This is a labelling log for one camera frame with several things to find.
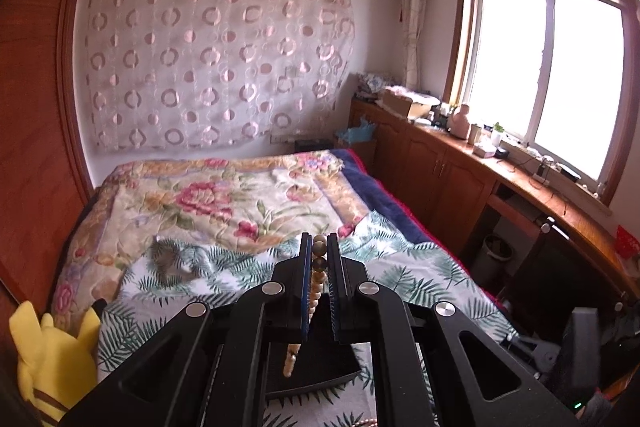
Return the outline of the pink ceramic jar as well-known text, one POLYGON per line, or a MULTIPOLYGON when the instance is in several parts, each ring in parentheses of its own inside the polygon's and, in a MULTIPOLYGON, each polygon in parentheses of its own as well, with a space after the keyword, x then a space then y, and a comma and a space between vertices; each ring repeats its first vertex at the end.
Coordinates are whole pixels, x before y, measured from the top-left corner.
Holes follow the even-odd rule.
POLYGON ((462 103, 456 111, 450 116, 448 121, 449 133, 455 138, 466 141, 469 139, 471 132, 471 123, 469 122, 470 106, 462 103))

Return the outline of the pink circle pattern curtain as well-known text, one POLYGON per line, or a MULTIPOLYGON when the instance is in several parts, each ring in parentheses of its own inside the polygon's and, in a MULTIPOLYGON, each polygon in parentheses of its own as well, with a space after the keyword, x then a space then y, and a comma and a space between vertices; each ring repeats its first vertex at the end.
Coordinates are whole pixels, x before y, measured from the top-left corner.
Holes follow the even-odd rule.
POLYGON ((326 133, 355 39, 352 0, 78 0, 78 24, 104 153, 326 133))

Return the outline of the navy blue blanket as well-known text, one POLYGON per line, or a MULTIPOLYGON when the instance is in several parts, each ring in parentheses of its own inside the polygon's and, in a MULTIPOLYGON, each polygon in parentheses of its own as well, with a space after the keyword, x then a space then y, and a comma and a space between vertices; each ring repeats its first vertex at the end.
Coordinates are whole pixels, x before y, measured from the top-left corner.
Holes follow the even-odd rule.
POLYGON ((408 239, 410 243, 431 242, 424 226, 416 220, 411 211, 399 202, 384 185, 367 173, 359 157, 348 148, 336 148, 330 153, 343 161, 342 173, 355 193, 369 210, 376 211, 408 239))

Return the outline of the wooden side cabinet counter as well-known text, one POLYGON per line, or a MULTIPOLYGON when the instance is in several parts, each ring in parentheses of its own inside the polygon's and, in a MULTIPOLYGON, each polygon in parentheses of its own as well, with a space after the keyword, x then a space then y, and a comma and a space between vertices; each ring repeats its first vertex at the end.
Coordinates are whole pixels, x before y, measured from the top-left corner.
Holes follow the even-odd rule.
POLYGON ((505 160, 482 159, 448 134, 421 128, 372 103, 352 100, 349 122, 376 124, 370 173, 424 225, 433 239, 460 257, 480 214, 505 210, 497 192, 507 187, 552 217, 624 297, 637 300, 639 284, 616 258, 614 237, 585 210, 505 160))

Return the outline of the yellow pikachu plush toy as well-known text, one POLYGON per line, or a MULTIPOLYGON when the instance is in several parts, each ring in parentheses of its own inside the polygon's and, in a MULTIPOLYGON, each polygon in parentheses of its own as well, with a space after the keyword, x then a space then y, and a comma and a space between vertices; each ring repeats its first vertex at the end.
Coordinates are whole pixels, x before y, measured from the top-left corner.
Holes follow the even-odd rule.
POLYGON ((45 426, 61 418, 96 387, 94 351, 101 321, 89 309, 77 335, 54 326, 51 314, 38 317, 29 301, 9 318, 17 351, 17 386, 28 407, 45 426))

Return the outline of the wooden bead mala strand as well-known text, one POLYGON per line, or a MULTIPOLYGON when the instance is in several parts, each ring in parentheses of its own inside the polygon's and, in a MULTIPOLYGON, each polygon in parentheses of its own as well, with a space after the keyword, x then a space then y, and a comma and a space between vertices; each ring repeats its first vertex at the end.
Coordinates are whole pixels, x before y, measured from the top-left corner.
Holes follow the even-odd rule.
MULTIPOLYGON (((307 325, 310 325, 314 311, 316 311, 326 283, 326 236, 317 234, 312 238, 310 246, 311 262, 309 268, 310 280, 307 294, 307 325)), ((300 344, 289 343, 283 366, 283 376, 291 377, 294 371, 300 344)))

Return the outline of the window with wooden frame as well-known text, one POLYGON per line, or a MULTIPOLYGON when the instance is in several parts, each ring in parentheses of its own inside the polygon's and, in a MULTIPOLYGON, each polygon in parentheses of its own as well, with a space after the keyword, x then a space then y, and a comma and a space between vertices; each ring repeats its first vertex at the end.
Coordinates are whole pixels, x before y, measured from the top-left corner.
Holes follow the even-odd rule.
POLYGON ((446 95, 610 205, 639 114, 634 0, 459 0, 446 95))

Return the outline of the palm leaf print bedspread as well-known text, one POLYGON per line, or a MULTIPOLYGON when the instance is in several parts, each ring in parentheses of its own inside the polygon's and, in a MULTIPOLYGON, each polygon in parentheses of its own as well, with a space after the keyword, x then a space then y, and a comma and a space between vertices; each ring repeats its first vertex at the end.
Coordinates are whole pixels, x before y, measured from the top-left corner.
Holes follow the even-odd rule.
MULTIPOLYGON (((190 303, 221 308, 255 287, 282 295, 299 281, 310 282, 316 273, 298 257, 303 237, 297 234, 257 255, 155 237, 124 271, 114 301, 102 312, 99 379, 110 376, 190 303)), ((337 237, 344 257, 361 262, 370 281, 395 291, 406 303, 429 308, 447 301, 497 343, 514 335, 498 306, 410 218, 370 211, 337 237)), ((357 343, 354 351, 358 367, 351 381, 268 400, 264 425, 378 425, 371 349, 357 343)))

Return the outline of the black jewelry box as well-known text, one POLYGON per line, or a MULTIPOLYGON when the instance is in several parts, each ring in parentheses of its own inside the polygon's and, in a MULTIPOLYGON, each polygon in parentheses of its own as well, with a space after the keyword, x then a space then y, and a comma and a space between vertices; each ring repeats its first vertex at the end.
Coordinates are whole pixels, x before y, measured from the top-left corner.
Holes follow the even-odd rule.
POLYGON ((360 374, 361 366, 349 343, 311 341, 296 355, 290 377, 285 377, 286 343, 271 343, 266 398, 285 399, 344 385, 360 374))

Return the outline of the cardboard box on counter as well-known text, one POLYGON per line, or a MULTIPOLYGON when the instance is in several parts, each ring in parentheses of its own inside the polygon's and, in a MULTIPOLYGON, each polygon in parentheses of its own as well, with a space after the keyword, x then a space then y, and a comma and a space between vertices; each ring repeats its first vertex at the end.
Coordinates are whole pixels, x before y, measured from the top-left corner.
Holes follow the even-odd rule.
POLYGON ((402 118, 421 118, 439 104, 439 99, 431 95, 386 89, 382 104, 402 118))

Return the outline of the floral quilt blanket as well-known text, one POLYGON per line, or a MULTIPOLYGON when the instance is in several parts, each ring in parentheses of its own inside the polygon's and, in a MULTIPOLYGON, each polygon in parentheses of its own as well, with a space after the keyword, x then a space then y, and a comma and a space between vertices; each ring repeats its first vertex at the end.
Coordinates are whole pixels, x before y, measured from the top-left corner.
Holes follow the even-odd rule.
POLYGON ((52 303, 76 333, 155 239, 257 255, 303 231, 352 233, 370 211, 329 150, 248 159, 146 160, 118 166, 70 239, 52 303))

